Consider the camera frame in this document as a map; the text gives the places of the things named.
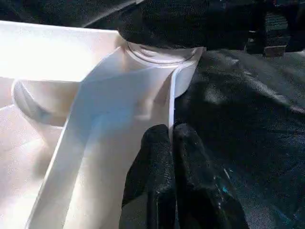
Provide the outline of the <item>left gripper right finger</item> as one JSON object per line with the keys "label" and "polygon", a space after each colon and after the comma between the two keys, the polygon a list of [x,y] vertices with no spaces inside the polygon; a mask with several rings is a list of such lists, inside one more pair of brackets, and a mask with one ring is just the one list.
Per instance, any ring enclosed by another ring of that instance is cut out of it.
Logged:
{"label": "left gripper right finger", "polygon": [[243,207],[229,177],[210,160],[188,124],[173,130],[178,219],[182,229],[247,229]]}

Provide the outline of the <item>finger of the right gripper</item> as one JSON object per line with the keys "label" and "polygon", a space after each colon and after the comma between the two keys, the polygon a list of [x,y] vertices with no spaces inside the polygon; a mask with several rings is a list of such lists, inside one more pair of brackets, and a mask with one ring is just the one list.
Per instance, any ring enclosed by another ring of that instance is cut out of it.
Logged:
{"label": "finger of the right gripper", "polygon": [[262,0],[144,0],[119,17],[128,42],[164,49],[242,50]]}

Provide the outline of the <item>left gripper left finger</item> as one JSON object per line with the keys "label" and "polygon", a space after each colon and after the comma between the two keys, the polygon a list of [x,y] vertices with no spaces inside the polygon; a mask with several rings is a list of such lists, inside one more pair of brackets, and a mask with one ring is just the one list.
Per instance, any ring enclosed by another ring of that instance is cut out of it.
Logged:
{"label": "left gripper left finger", "polygon": [[176,190],[168,127],[150,127],[125,180],[122,229],[174,229]]}

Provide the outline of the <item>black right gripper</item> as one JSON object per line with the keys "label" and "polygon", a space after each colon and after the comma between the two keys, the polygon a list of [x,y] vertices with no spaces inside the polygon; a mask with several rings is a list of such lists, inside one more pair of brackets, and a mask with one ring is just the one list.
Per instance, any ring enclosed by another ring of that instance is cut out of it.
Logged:
{"label": "black right gripper", "polygon": [[304,7],[255,7],[248,17],[248,54],[277,57],[305,49]]}

